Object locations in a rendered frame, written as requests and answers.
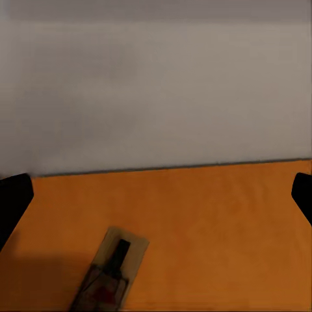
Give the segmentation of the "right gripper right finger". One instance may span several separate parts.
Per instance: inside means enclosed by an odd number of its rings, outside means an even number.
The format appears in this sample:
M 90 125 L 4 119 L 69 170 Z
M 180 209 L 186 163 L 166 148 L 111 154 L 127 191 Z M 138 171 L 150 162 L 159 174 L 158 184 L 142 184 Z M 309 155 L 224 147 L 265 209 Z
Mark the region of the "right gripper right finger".
M 312 225 L 312 175 L 297 173 L 291 196 Z

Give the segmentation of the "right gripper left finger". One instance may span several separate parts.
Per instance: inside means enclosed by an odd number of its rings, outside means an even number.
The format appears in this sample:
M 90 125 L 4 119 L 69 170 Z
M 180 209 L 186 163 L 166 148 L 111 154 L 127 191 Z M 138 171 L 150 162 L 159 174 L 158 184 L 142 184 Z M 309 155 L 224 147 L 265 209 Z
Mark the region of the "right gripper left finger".
M 0 180 L 0 251 L 34 198 L 28 173 Z

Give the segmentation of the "mousetrap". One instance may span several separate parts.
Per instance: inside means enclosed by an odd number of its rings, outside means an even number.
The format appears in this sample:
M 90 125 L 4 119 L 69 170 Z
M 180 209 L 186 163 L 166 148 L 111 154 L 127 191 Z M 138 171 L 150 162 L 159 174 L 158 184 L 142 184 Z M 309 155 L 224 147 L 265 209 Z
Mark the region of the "mousetrap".
M 68 312 L 122 312 L 148 244 L 111 226 Z

